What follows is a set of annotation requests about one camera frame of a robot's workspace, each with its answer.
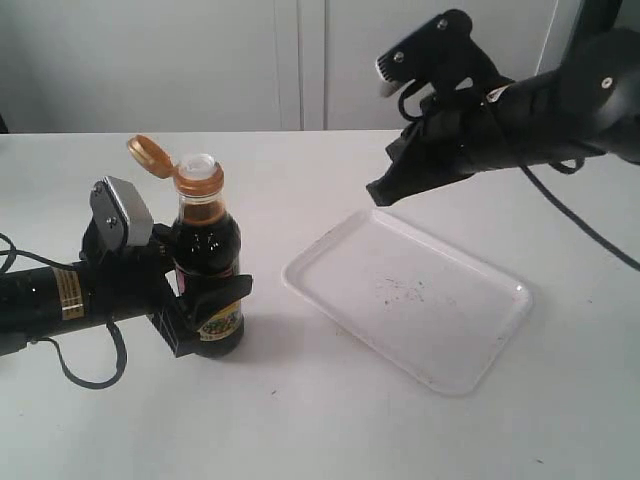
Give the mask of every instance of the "white tray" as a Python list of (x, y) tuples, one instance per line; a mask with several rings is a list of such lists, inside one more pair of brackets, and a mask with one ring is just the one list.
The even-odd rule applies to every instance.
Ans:
[(433, 390), (470, 392), (532, 305), (522, 282), (378, 210), (329, 231), (287, 286)]

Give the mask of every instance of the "open bottle lid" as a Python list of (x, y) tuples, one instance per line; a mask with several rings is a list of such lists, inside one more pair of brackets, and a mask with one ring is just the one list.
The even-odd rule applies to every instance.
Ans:
[(173, 178), (178, 192), (190, 197), (215, 195), (224, 186), (224, 172), (211, 155), (186, 155), (178, 165), (149, 137), (136, 135), (129, 139), (127, 148), (133, 158), (149, 173), (158, 178)]

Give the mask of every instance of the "table surface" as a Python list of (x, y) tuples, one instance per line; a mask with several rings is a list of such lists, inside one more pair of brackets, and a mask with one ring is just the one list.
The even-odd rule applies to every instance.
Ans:
[[(385, 170), (384, 146), (396, 135), (155, 135), (176, 156), (210, 152), (225, 168), (243, 270), (255, 278), (245, 338), (223, 360), (176, 360), (146, 319), (127, 320), (127, 371), (101, 392), (69, 383), (50, 345), (0, 358), (0, 476), (631, 478), (640, 470), (640, 275), (519, 171), (476, 175), (389, 209), (533, 291), (529, 319), (467, 396), (430, 391), (284, 287), (282, 269), (300, 251), (371, 208), (364, 186)], [(134, 182), (154, 219), (171, 222), (171, 182), (135, 164), (128, 137), (0, 137), (0, 231), (19, 248), (74, 260), (90, 187), (104, 175)], [(607, 156), (572, 177), (535, 171), (640, 256), (638, 167)], [(60, 338), (77, 374), (113, 371), (105, 329)]]

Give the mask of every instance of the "soy sauce bottle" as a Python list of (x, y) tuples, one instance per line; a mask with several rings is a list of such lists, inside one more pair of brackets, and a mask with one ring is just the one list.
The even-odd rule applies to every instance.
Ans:
[[(176, 279), (181, 295), (197, 297), (217, 279), (237, 275), (240, 229), (223, 198), (224, 172), (210, 155), (185, 156), (173, 165), (151, 139), (136, 135), (127, 143), (134, 158), (159, 178), (173, 178), (179, 196), (172, 238)], [(244, 334), (240, 301), (214, 314), (198, 330), (195, 353), (219, 357), (233, 350)]]

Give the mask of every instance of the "bottle neck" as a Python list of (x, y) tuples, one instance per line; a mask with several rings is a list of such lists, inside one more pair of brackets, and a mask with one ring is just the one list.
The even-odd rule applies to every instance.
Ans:
[(227, 210), (224, 205), (222, 194), (206, 197), (189, 197), (179, 195), (180, 209), (178, 220), (189, 225), (210, 225), (224, 218)]

